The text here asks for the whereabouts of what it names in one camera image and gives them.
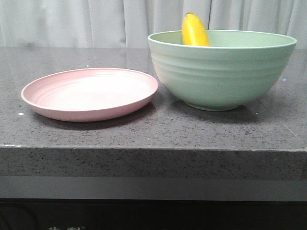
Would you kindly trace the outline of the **yellow banana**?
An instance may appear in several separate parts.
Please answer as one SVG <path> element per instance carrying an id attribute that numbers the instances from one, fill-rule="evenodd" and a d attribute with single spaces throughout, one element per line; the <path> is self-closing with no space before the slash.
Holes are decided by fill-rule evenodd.
<path id="1" fill-rule="evenodd" d="M 181 28 L 182 44 L 189 46 L 210 46 L 205 27 L 200 18 L 189 12 L 185 15 Z"/>

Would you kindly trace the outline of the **pink plate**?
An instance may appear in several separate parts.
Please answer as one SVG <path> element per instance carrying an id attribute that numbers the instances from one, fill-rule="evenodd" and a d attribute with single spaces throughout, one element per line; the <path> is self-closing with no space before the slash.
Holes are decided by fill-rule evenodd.
<path id="1" fill-rule="evenodd" d="M 143 72 L 118 68 L 75 69 L 27 84 L 22 99 L 48 118 L 92 122 L 133 113 L 152 99 L 157 80 Z"/>

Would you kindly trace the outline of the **green bowl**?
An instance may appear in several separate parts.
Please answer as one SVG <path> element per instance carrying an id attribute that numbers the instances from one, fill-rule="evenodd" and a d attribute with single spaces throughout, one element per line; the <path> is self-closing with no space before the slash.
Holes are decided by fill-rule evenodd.
<path id="1" fill-rule="evenodd" d="M 232 110 L 269 91 L 297 43 L 293 37 L 264 32 L 207 34 L 210 46 L 184 45 L 180 31 L 148 36 L 160 82 L 189 106 L 207 111 Z"/>

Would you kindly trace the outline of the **white curtain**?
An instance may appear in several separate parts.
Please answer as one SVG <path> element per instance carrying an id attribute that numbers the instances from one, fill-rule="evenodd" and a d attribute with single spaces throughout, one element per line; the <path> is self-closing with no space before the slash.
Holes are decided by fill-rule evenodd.
<path id="1" fill-rule="evenodd" d="M 3 0 L 0 44 L 146 48 L 149 34 L 179 30 L 188 12 L 207 29 L 277 33 L 307 47 L 304 0 Z"/>

